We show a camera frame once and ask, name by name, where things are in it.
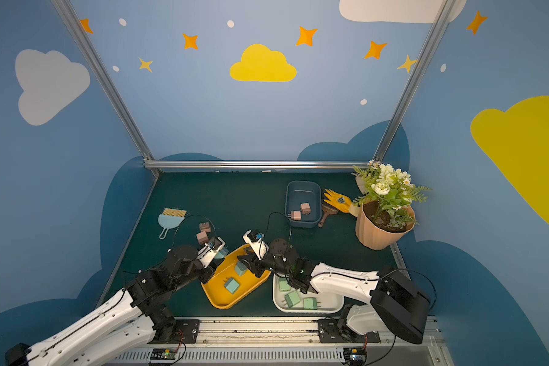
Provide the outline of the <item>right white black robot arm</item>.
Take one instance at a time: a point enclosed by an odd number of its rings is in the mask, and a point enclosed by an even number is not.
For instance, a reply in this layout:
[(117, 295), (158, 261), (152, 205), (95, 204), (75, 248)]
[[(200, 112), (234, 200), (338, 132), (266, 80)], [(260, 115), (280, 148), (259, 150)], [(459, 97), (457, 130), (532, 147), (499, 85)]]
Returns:
[(337, 294), (364, 304), (352, 307), (346, 319), (338, 322), (338, 327), (346, 326), (364, 335), (372, 328), (363, 317), (375, 314), (397, 338), (422, 344), (432, 302), (401, 268), (385, 267), (381, 271), (334, 268), (299, 256), (285, 239), (267, 243), (258, 230), (249, 230), (242, 238), (250, 248), (239, 260), (256, 277), (271, 271), (302, 294)]

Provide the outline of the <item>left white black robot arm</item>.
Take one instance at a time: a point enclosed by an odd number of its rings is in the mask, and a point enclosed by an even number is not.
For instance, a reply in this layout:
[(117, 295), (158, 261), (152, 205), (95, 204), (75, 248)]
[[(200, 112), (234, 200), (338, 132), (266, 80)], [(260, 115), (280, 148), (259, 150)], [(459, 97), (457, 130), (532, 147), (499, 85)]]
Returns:
[(71, 326), (32, 346), (18, 343), (10, 348), (6, 364), (105, 364), (134, 347), (172, 340), (178, 330), (165, 303), (196, 280), (207, 283), (222, 248), (205, 244), (169, 250), (163, 261), (136, 274), (112, 298)]

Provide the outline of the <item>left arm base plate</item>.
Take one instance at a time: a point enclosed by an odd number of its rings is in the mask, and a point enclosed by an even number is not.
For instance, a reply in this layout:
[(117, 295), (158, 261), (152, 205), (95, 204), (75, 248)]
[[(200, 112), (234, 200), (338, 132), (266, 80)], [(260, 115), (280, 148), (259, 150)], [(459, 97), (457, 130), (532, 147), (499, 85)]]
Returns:
[(156, 331), (149, 344), (195, 344), (201, 321), (195, 319), (171, 319), (155, 325)]

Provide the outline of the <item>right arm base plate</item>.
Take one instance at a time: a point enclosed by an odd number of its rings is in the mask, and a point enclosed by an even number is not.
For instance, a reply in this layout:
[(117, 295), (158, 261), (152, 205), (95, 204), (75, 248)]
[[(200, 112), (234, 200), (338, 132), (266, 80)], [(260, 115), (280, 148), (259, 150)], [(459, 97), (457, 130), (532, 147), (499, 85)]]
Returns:
[(381, 343), (378, 332), (360, 335), (346, 325), (340, 325), (339, 321), (332, 317), (317, 320), (317, 326), (321, 343)]

